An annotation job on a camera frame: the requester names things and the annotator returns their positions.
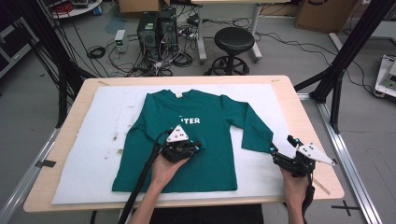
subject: white desk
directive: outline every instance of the white desk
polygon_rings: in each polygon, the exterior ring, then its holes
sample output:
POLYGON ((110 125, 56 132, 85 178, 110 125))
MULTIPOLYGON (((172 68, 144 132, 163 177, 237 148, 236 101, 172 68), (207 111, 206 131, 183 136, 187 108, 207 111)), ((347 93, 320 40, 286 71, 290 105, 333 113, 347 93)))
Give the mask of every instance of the white desk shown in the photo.
MULTIPOLYGON (((191 0, 192 3, 199 5, 198 16, 198 53, 201 64, 206 61, 204 37, 202 35, 203 19, 229 19, 229 18, 252 18, 250 32, 256 33, 257 21, 260 16, 262 5, 265 3, 285 3, 288 0, 191 0)), ((262 58, 257 44, 253 48, 254 62, 262 58)))

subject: black stool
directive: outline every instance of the black stool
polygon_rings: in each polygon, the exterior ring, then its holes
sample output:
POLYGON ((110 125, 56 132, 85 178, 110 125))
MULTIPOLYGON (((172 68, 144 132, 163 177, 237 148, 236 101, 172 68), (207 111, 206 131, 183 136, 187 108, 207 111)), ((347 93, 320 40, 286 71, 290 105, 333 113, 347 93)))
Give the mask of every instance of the black stool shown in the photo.
POLYGON ((254 37, 249 31, 237 27, 221 29, 215 35, 215 43, 228 56, 217 58, 204 76, 210 76, 212 72, 218 76, 230 76, 233 73, 244 76, 249 72, 248 65, 242 59, 235 57, 253 47, 254 37))

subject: table leg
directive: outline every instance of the table leg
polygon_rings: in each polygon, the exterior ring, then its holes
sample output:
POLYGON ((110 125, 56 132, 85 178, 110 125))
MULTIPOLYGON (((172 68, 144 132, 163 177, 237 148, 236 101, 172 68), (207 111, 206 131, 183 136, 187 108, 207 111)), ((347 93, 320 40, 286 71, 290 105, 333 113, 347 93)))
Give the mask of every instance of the table leg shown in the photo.
POLYGON ((198 46, 198 54, 199 54, 199 60, 201 62, 201 65, 204 64, 206 61, 206 52, 205 52, 205 45, 204 45, 204 37, 202 36, 202 10, 203 6, 198 6, 198 17, 199 17, 199 22, 198 22, 198 38, 197 38, 197 46, 198 46))
MULTIPOLYGON (((262 4, 256 4, 256 6, 254 7, 253 21, 251 22, 251 30, 250 30, 253 36, 256 33, 257 21, 259 20, 261 9, 262 9, 262 4)), ((252 50, 254 54, 254 62, 256 63, 258 60, 262 59, 262 53, 260 52, 257 43, 254 43, 252 50)))

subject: hand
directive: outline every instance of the hand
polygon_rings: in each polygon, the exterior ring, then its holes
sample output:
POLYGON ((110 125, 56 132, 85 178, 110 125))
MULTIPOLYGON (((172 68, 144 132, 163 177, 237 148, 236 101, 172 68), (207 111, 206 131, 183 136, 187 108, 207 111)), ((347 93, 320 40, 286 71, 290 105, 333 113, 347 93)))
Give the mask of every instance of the hand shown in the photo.
POLYGON ((152 165, 151 184, 155 184, 160 188, 165 187, 175 175, 177 169, 186 163, 187 160, 172 163, 160 154, 152 165))
POLYGON ((285 186, 285 199, 288 206, 302 206, 305 198, 306 188, 308 187, 308 178, 292 177, 291 174, 280 168, 283 175, 285 186))

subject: black box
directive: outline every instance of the black box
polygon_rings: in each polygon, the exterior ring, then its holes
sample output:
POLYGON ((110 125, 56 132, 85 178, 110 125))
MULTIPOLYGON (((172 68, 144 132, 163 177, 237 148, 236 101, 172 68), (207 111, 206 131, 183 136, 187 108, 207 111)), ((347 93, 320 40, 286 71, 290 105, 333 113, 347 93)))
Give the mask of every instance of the black box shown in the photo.
POLYGON ((154 63, 161 60, 159 47, 160 38, 158 31, 158 12, 143 12, 137 26, 137 36, 145 63, 154 63))
POLYGON ((162 51, 178 51, 176 8, 163 8, 159 17, 162 51))

